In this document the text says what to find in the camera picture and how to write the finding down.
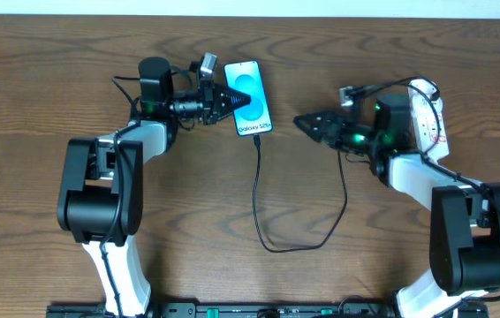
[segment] white background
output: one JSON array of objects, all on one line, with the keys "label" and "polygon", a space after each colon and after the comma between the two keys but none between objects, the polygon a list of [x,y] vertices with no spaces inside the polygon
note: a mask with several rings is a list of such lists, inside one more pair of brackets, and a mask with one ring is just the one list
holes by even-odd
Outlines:
[{"label": "white background", "polygon": [[500,19],[500,0],[0,0],[0,13]]}]

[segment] wood grain surface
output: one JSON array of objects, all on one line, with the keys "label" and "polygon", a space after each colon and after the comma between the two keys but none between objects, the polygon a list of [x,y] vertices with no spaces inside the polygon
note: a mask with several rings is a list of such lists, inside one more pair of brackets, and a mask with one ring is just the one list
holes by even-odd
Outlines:
[{"label": "wood grain surface", "polygon": [[[335,152],[292,124],[337,110],[339,87],[431,78],[445,102],[443,164],[500,181],[500,20],[0,16],[0,316],[103,300],[93,263],[57,225],[67,141],[125,125],[111,76],[136,76],[152,56],[187,67],[206,51],[221,64],[261,65],[275,129],[262,137],[258,206],[277,246],[319,242],[343,204]],[[180,132],[145,166],[138,238],[156,295],[386,297],[428,267],[429,212],[362,164],[345,165],[350,202],[322,250],[267,253],[252,218],[255,165],[252,139],[238,137],[229,118]],[[500,303],[490,310],[500,317]]]}]

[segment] smartphone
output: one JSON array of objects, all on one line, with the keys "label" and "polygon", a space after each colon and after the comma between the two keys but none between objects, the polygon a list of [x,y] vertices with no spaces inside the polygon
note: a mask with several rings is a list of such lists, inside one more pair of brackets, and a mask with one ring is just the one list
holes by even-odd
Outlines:
[{"label": "smartphone", "polygon": [[227,64],[224,66],[224,75],[230,88],[252,97],[248,105],[234,110],[234,124],[239,136],[271,132],[273,126],[258,62]]}]

